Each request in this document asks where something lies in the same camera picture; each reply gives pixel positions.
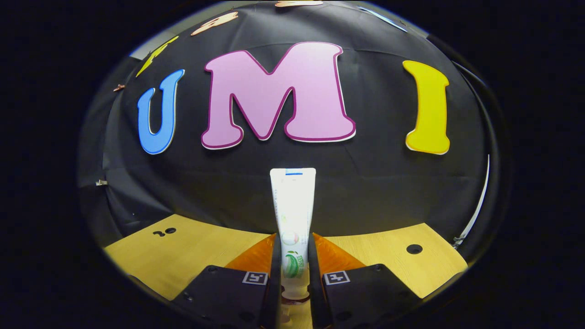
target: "toothpaste tube cap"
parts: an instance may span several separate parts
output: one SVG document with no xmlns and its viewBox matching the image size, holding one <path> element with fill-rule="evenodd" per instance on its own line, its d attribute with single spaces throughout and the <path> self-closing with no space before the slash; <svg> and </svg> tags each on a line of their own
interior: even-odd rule
<svg viewBox="0 0 585 329">
<path fill-rule="evenodd" d="M 307 286 L 301 287 L 284 287 L 283 297 L 291 300 L 305 299 L 309 297 Z"/>
</svg>

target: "letter m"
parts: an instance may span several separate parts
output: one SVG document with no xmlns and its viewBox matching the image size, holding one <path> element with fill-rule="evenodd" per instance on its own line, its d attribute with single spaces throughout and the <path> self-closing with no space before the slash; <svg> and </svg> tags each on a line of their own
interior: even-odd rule
<svg viewBox="0 0 585 329">
<path fill-rule="evenodd" d="M 232 98 L 256 137 L 267 140 L 291 92 L 294 112 L 284 125 L 288 137 L 301 142 L 353 137 L 356 124 L 346 115 L 337 70 L 341 53 L 341 47 L 332 43 L 297 43 L 272 73 L 245 50 L 211 60 L 205 66 L 211 72 L 211 90 L 201 143 L 208 149 L 225 149 L 242 141 L 244 131 L 233 122 Z"/>
</svg>

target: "blue letter u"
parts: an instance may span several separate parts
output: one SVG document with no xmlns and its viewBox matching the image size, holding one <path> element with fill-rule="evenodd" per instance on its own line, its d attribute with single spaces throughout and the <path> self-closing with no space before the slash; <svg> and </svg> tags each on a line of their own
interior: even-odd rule
<svg viewBox="0 0 585 329">
<path fill-rule="evenodd" d="M 148 89 L 138 100 L 138 137 L 142 148 L 148 154 L 164 152 L 175 134 L 175 102 L 177 96 L 177 82 L 185 70 L 178 70 L 169 74 L 160 83 L 163 91 L 162 120 L 157 133 L 150 130 L 150 100 L 154 95 L 154 88 Z"/>
</svg>

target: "white toothpaste tube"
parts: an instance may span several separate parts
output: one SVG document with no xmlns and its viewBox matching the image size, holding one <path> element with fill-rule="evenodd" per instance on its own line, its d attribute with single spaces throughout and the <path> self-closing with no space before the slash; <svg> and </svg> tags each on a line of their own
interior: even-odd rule
<svg viewBox="0 0 585 329">
<path fill-rule="evenodd" d="M 272 169 L 272 197 L 280 234 L 283 297 L 309 296 L 308 244 L 315 196 L 315 169 Z"/>
</svg>

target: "wooden surface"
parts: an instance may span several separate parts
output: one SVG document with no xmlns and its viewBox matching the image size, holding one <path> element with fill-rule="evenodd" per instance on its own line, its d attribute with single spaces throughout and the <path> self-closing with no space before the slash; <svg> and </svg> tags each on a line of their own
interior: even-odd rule
<svg viewBox="0 0 585 329">
<path fill-rule="evenodd" d="M 171 227 L 177 231 L 164 237 L 153 234 Z M 203 268 L 225 266 L 267 236 L 172 215 L 107 246 L 105 252 L 123 272 L 172 300 Z M 467 268 L 459 253 L 426 224 L 326 238 L 366 265 L 385 264 L 421 298 Z M 408 253 L 411 244 L 422 246 L 422 252 Z M 292 327 L 311 328 L 310 307 L 293 307 L 290 317 Z"/>
</svg>

